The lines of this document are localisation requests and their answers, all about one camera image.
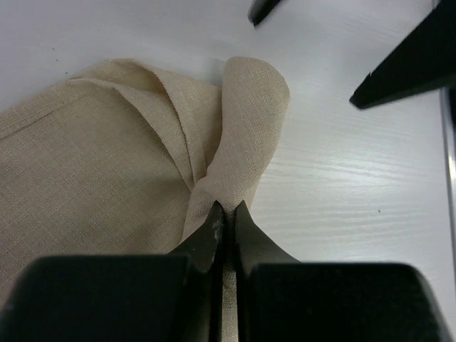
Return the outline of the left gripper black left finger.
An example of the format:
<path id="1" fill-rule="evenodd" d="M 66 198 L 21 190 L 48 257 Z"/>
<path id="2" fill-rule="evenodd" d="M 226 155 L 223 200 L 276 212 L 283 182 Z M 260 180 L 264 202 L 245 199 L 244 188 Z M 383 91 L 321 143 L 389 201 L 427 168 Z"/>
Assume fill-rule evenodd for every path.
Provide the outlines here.
<path id="1" fill-rule="evenodd" d="M 225 213 L 168 254 L 48 256 L 1 309 L 3 341 L 219 341 Z"/>

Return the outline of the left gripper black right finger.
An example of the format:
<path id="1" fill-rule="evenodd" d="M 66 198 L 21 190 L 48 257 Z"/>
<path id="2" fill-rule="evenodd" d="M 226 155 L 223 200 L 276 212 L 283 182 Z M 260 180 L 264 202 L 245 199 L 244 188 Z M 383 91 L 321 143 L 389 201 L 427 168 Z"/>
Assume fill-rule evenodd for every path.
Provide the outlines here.
<path id="1" fill-rule="evenodd" d="M 451 341 L 423 275 L 408 264 L 302 262 L 234 213 L 240 341 Z"/>

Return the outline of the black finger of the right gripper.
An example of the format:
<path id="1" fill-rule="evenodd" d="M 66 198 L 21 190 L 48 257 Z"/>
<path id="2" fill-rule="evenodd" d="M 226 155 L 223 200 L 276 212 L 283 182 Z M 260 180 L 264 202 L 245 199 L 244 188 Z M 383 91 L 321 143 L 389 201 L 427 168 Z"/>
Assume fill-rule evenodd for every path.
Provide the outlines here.
<path id="1" fill-rule="evenodd" d="M 356 88 L 360 110 L 455 87 L 455 2 L 440 1 Z"/>
<path id="2" fill-rule="evenodd" d="M 259 26 L 283 1 L 282 0 L 253 0 L 248 19 L 250 23 Z"/>

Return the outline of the beige cloth napkin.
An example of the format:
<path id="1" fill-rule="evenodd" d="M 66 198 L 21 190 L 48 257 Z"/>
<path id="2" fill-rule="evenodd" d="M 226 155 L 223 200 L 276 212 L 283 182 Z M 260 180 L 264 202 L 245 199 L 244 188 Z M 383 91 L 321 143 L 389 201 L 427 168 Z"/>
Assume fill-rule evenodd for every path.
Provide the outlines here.
<path id="1" fill-rule="evenodd" d="M 220 86 L 118 59 L 3 111 L 1 298 L 38 257 L 168 252 L 251 204 L 289 101 L 255 58 Z"/>

